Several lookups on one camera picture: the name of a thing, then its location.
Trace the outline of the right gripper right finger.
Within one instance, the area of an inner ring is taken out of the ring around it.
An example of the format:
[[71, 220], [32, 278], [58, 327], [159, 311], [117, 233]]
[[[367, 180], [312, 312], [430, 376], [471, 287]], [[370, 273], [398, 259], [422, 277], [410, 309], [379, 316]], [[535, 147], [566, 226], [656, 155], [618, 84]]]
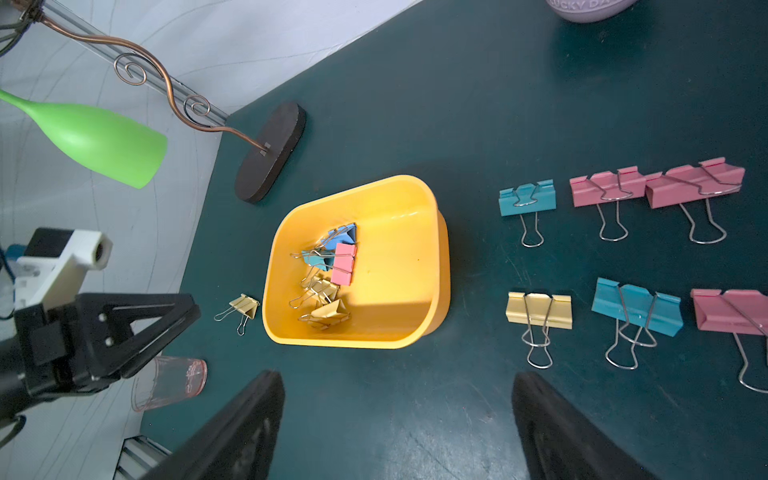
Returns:
[[653, 479], [541, 375], [515, 376], [511, 404], [532, 479]]

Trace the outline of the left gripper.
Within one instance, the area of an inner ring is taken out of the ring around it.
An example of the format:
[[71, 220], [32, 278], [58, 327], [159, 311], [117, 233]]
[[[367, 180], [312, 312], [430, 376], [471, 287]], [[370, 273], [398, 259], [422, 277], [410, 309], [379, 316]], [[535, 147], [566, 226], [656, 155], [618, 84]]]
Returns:
[[1, 342], [1, 418], [132, 377], [200, 315], [189, 294], [86, 293], [18, 311]]

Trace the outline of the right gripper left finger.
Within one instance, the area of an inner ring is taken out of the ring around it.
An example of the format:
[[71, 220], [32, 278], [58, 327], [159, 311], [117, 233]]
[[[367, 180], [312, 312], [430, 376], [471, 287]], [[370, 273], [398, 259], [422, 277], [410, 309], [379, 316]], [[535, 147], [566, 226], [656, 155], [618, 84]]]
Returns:
[[264, 370], [146, 479], [265, 479], [285, 402], [279, 372]]

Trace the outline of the cream binder clip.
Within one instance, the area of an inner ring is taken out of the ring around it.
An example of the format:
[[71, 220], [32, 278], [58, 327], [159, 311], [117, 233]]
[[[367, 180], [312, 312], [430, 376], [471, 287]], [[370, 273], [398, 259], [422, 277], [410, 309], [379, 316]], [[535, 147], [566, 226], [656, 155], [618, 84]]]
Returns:
[[299, 321], [318, 329], [325, 330], [348, 320], [348, 312], [342, 299], [337, 299], [329, 304], [316, 308], [308, 314], [299, 317]]
[[290, 300], [288, 305], [298, 309], [303, 303], [314, 300], [320, 305], [327, 305], [336, 300], [340, 286], [321, 276], [315, 276], [304, 286], [304, 291], [298, 297]]
[[215, 322], [221, 322], [228, 316], [238, 313], [240, 320], [236, 332], [238, 336], [242, 337], [246, 334], [248, 322], [255, 318], [259, 306], [260, 302], [258, 300], [241, 294], [238, 298], [230, 301], [228, 307], [222, 312], [217, 313], [213, 319]]

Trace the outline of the yellow binder clip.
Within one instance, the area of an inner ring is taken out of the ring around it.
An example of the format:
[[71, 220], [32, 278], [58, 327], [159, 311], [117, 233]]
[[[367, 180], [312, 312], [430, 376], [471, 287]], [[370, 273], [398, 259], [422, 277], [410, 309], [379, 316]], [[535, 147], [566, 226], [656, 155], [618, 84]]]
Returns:
[[572, 330], [572, 299], [569, 295], [509, 292], [505, 308], [507, 321], [523, 325], [521, 341], [528, 348], [527, 363], [538, 370], [554, 364], [549, 351], [551, 329]]

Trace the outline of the teal binder clip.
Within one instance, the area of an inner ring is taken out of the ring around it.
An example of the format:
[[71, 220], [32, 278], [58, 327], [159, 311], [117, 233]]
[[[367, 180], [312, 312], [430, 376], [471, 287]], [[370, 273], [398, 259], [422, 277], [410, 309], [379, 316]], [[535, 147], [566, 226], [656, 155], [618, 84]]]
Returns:
[[[523, 226], [520, 243], [525, 248], [537, 248], [544, 244], [545, 239], [539, 230], [539, 213], [552, 211], [557, 208], [556, 190], [552, 179], [527, 183], [499, 192], [499, 209], [502, 217], [518, 216]], [[526, 237], [528, 228], [524, 216], [534, 215], [533, 231], [539, 241], [528, 243]]]
[[638, 349], [658, 346], [657, 334], [672, 338], [683, 328], [679, 297], [602, 277], [591, 310], [614, 320], [614, 340], [604, 358], [625, 371], [639, 367]]
[[300, 253], [294, 253], [293, 258], [301, 259], [311, 268], [328, 271], [333, 266], [335, 254], [325, 249], [302, 250]]

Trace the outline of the large pink binder clip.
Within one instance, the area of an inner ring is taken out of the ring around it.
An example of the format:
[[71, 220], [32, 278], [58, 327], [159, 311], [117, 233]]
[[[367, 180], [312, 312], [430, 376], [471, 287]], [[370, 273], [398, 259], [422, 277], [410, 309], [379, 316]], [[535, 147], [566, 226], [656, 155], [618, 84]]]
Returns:
[[353, 276], [357, 246], [339, 243], [334, 253], [331, 282], [340, 286], [349, 286]]

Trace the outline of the yellow plastic storage box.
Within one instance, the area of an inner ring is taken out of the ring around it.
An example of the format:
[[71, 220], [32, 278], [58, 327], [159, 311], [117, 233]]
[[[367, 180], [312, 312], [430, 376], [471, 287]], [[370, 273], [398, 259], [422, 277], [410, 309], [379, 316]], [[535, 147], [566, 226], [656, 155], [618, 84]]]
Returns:
[[[339, 290], [338, 318], [311, 321], [319, 299], [307, 283], [328, 278], [302, 252], [354, 225], [351, 281]], [[441, 326], [450, 306], [445, 219], [421, 179], [398, 175], [294, 208], [278, 227], [266, 274], [262, 318], [285, 345], [399, 349]]]

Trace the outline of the blue binder clip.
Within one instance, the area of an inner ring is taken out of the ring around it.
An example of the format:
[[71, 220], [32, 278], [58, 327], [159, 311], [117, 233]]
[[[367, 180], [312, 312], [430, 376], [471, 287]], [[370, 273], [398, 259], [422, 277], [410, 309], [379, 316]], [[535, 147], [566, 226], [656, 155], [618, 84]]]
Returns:
[[349, 223], [330, 230], [319, 242], [319, 247], [335, 251], [339, 244], [355, 245], [357, 243], [357, 225]]

